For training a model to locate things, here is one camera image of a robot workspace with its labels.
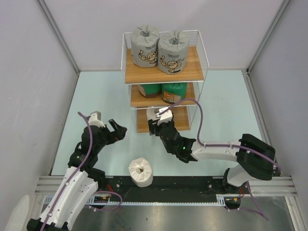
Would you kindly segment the plain white paper roll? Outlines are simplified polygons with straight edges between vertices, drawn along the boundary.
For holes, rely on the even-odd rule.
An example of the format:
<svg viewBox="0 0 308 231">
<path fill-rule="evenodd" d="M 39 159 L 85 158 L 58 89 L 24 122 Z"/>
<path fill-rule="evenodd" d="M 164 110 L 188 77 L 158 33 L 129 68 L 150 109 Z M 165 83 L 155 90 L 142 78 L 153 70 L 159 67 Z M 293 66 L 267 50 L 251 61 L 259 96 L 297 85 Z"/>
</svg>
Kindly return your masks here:
<svg viewBox="0 0 308 231">
<path fill-rule="evenodd" d="M 159 114 L 159 108 L 147 108 L 146 109 L 146 115 L 147 115 L 147 120 L 150 121 L 156 121 L 160 119 Z"/>
</svg>

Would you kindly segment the green paper roll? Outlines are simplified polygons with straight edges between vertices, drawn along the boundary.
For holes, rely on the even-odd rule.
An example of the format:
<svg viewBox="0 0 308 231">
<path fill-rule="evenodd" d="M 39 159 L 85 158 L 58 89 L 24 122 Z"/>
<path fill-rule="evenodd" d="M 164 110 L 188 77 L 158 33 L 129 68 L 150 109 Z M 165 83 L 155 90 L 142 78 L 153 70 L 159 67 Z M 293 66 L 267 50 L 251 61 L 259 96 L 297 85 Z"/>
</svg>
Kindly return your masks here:
<svg viewBox="0 0 308 231">
<path fill-rule="evenodd" d="M 138 90 L 145 98 L 155 98 L 161 94 L 161 84 L 139 84 Z"/>
<path fill-rule="evenodd" d="M 186 97 L 187 85 L 187 83 L 162 84 L 162 100 L 170 104 L 184 100 Z"/>
</svg>

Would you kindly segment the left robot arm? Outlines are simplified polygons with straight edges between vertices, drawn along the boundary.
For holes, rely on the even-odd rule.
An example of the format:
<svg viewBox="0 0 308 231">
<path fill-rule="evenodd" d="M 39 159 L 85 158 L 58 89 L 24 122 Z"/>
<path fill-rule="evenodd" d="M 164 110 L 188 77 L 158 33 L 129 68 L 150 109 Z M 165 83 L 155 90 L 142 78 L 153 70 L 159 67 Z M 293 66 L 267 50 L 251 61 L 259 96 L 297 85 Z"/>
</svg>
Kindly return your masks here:
<svg viewBox="0 0 308 231">
<path fill-rule="evenodd" d="M 106 185 L 105 172 L 94 168 L 103 147 L 125 138 L 127 128 L 109 120 L 110 131 L 97 114 L 86 118 L 81 141 L 71 154 L 68 168 L 55 195 L 37 219 L 30 219 L 28 231 L 70 231 L 90 197 Z"/>
</svg>

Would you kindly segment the white wire three-tier shelf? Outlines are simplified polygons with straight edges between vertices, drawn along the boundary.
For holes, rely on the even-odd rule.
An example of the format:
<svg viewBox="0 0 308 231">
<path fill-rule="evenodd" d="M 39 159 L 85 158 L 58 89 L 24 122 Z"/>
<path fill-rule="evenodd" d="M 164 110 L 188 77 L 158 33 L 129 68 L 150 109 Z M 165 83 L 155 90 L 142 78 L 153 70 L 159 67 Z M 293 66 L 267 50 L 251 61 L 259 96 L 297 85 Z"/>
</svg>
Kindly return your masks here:
<svg viewBox="0 0 308 231">
<path fill-rule="evenodd" d="M 130 107 L 134 110 L 136 132 L 139 134 L 149 131 L 146 110 L 148 108 L 162 108 L 169 104 L 161 96 L 145 98 L 139 92 L 140 84 L 188 84 L 186 101 L 177 105 L 172 112 L 177 130 L 190 130 L 195 112 L 196 101 L 200 100 L 209 63 L 200 31 L 186 30 L 190 39 L 189 52 L 184 70 L 178 74 L 166 74 L 158 69 L 141 68 L 134 64 L 131 53 L 131 33 L 123 34 L 121 72 L 128 91 Z"/>
</svg>

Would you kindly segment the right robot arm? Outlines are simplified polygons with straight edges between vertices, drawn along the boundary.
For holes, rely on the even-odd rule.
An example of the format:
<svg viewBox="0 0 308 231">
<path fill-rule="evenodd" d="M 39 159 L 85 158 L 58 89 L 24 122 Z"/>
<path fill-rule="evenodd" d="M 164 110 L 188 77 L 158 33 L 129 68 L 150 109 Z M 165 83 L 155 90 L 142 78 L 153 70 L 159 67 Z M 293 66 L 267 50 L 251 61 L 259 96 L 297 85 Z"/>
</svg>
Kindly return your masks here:
<svg viewBox="0 0 308 231">
<path fill-rule="evenodd" d="M 224 173 L 224 182 L 240 187 L 251 179 L 271 180 L 274 173 L 275 149 L 251 134 L 223 144 L 205 143 L 185 138 L 176 130 L 174 121 L 148 120 L 149 133 L 160 138 L 167 153 L 180 161 L 226 160 L 237 165 Z"/>
</svg>

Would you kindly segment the grey paper roll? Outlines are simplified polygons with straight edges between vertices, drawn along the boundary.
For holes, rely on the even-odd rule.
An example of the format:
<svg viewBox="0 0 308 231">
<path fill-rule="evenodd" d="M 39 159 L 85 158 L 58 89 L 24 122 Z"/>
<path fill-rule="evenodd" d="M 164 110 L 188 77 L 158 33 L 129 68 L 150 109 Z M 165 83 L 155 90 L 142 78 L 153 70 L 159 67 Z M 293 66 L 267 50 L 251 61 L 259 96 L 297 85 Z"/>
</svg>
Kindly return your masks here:
<svg viewBox="0 0 308 231">
<path fill-rule="evenodd" d="M 181 72 L 186 65 L 189 44 L 189 37 L 181 30 L 161 35 L 158 42 L 158 69 L 169 75 Z"/>
<path fill-rule="evenodd" d="M 157 64 L 159 31 L 151 25 L 141 25 L 131 35 L 131 53 L 135 65 L 152 68 Z"/>
</svg>

